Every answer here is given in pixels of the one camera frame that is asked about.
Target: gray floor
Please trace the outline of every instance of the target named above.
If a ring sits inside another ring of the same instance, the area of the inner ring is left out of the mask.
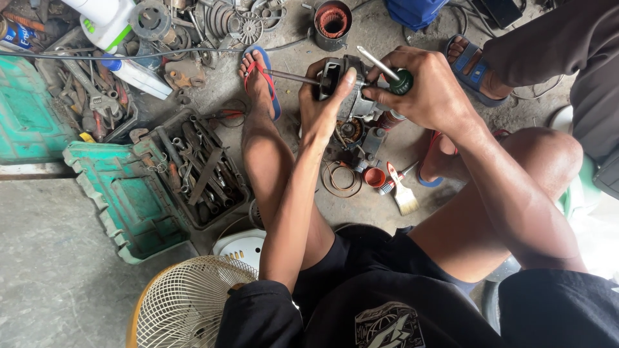
[[[348,0],[354,6],[360,1]],[[298,1],[289,1],[288,18],[275,33],[264,35],[259,42],[272,47],[301,37],[307,28],[308,11]],[[540,15],[541,8],[529,3],[525,17],[517,25]],[[461,26],[459,13],[443,9],[431,24],[428,33],[411,33],[413,46],[440,50],[446,39]],[[391,21],[380,1],[355,13],[348,43],[350,48],[328,54],[311,43],[304,43],[271,53],[273,68],[304,74],[307,65],[325,56],[356,54],[353,48],[363,45],[376,56],[382,56],[404,44],[401,26]],[[481,24],[470,17],[467,36],[483,43],[488,37],[480,31]],[[246,98],[241,82],[234,72],[238,56],[226,54],[216,71],[209,72],[207,86],[191,90],[190,107],[207,113],[216,110],[222,100]],[[277,80],[277,93],[284,115],[277,123],[282,137],[296,150],[298,129],[287,115],[297,115],[299,85]],[[491,130],[506,128],[516,131],[523,127],[545,124],[562,106],[569,103],[572,77],[538,100],[515,100],[496,109],[486,109],[474,102]],[[534,88],[545,90],[547,85]],[[533,88],[519,89],[532,96]],[[240,128],[217,130],[230,152],[240,160]],[[428,133],[412,123],[405,123],[390,132],[379,158],[391,161],[397,168],[422,159],[428,145]],[[337,178],[344,185],[347,178]],[[408,216],[398,214],[389,196],[378,196],[368,186],[352,199],[340,199],[329,194],[322,183],[316,202],[333,226],[346,222],[375,224],[389,232],[395,227],[416,224],[451,198],[461,185],[448,181],[437,189],[424,188],[408,178],[405,184],[413,189],[422,208]],[[13,181],[0,183],[0,221],[3,222],[0,245],[0,348],[13,347],[121,347],[127,318],[136,298],[146,283],[165,266],[189,257],[182,248],[157,256],[138,266],[122,262],[116,246],[104,234],[93,202],[73,180]],[[201,253],[210,247],[225,223],[206,233],[193,236]]]

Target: flip-flop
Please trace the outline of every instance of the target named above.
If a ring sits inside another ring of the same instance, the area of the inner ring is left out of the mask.
[[[430,147],[428,148],[428,152],[430,152],[432,145],[434,145],[434,141],[436,140],[436,138],[438,138],[439,135],[441,135],[441,132],[432,131],[432,137],[430,137]],[[419,170],[417,171],[417,180],[419,180],[419,183],[423,186],[435,188],[443,182],[443,178],[439,177],[435,181],[425,181],[424,179],[422,179],[422,168],[424,163],[425,160],[419,166]]]
[[[507,133],[507,135],[511,135],[511,132],[509,132],[506,129],[499,129],[498,131],[495,131],[492,133],[493,137],[498,137],[503,133]],[[441,135],[441,132],[437,132],[437,131],[432,131],[432,137],[430,139],[430,147],[428,148],[428,152],[430,152],[430,149],[432,148],[432,145],[434,145],[434,141],[436,140],[436,138]],[[454,151],[454,155],[457,155],[458,153],[458,149],[456,148]],[[439,177],[437,178],[435,181],[425,181],[424,179],[422,179],[422,168],[423,168],[423,162],[422,164],[419,166],[419,171],[417,171],[417,180],[419,180],[419,183],[423,186],[426,187],[430,187],[430,188],[435,188],[438,185],[440,185],[443,182],[443,178]]]
[[[271,93],[271,101],[273,102],[273,109],[275,110],[275,117],[273,118],[273,121],[277,121],[279,119],[279,116],[282,115],[282,106],[279,104],[279,99],[277,99],[277,94],[275,93],[275,87],[273,86],[273,76],[262,72],[264,68],[271,70],[271,60],[269,59],[269,55],[264,50],[264,48],[258,45],[251,45],[245,49],[245,52],[243,52],[243,57],[241,57],[241,60],[245,58],[246,53],[251,54],[254,50],[258,50],[258,52],[262,53],[262,58],[264,59],[264,65],[266,66],[265,67],[260,66],[260,64],[258,64],[257,61],[253,61],[249,65],[249,67],[247,68],[247,72],[245,73],[245,78],[243,81],[245,83],[245,92],[247,92],[247,77],[249,76],[249,73],[256,67],[258,68],[258,72],[260,72],[262,76],[264,76],[264,78],[267,79],[267,82],[269,83],[269,93]]]
[[[454,39],[457,37],[462,37],[469,42],[469,45],[466,46],[464,52],[460,54],[460,57],[458,57],[455,62],[450,64],[451,70],[454,72],[454,75],[456,76],[456,79],[458,79],[458,82],[460,82],[460,85],[467,89],[469,92],[471,92],[475,96],[475,98],[477,98],[477,100],[479,100],[482,104],[489,108],[496,108],[500,105],[505,104],[505,102],[508,101],[509,96],[503,99],[494,100],[486,97],[483,93],[479,91],[482,86],[483,77],[490,68],[488,65],[488,61],[486,61],[483,56],[479,60],[477,65],[475,65],[475,67],[471,69],[468,75],[465,75],[462,72],[464,67],[467,66],[470,59],[473,58],[475,52],[477,52],[477,50],[479,49],[479,46],[472,43],[467,37],[461,34],[456,34],[447,41],[447,45],[445,46],[445,50],[443,51],[445,58],[448,57],[449,46],[454,42]]]

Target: blue sandal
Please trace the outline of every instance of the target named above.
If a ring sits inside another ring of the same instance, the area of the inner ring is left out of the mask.
[[[449,46],[454,42],[454,39],[456,37],[462,37],[469,42],[469,45],[464,49],[464,52],[462,52],[460,57],[458,57],[455,62],[450,64],[451,70],[454,72],[454,75],[456,76],[456,79],[458,79],[458,81],[460,82],[460,85],[467,89],[469,92],[473,93],[477,100],[479,100],[482,104],[489,108],[496,108],[500,105],[505,104],[505,102],[507,102],[507,100],[509,99],[509,96],[503,99],[494,100],[486,97],[483,93],[479,91],[482,86],[483,77],[489,68],[488,61],[486,61],[484,57],[479,60],[477,65],[475,65],[475,67],[470,71],[468,75],[465,75],[462,72],[462,70],[464,69],[464,67],[467,66],[475,52],[477,52],[477,50],[479,49],[479,46],[472,43],[465,36],[456,34],[447,41],[447,45],[445,46],[445,50],[443,51],[445,58],[448,57],[447,52],[449,51]]]
[[[265,68],[267,68],[268,70],[271,70],[271,60],[269,59],[269,55],[266,53],[264,48],[258,45],[251,45],[247,47],[245,49],[245,52],[243,52],[243,56],[241,57],[241,60],[245,57],[246,53],[251,54],[254,50],[258,50],[258,52],[262,53],[262,58],[264,59],[264,65],[266,65]],[[277,94],[275,93],[275,89],[273,88],[273,76],[267,75],[263,73],[262,71],[260,71],[260,73],[264,75],[265,78],[268,77],[267,82],[269,83],[269,92],[271,93],[271,100],[273,101],[273,109],[275,110],[275,117],[273,117],[273,121],[277,121],[279,119],[279,116],[282,115],[282,106],[279,104],[279,99],[277,99]]]

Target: fan grill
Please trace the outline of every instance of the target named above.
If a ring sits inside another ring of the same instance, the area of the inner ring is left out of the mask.
[[[228,290],[256,280],[258,272],[224,256],[179,263],[148,289],[137,320],[137,346],[214,346]]]

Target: white plastic bottle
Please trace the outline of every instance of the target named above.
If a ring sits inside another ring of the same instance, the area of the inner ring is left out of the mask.
[[[103,56],[113,57],[109,53]],[[130,59],[102,60],[101,63],[121,80],[161,100],[165,100],[172,93],[172,88],[156,73]]]

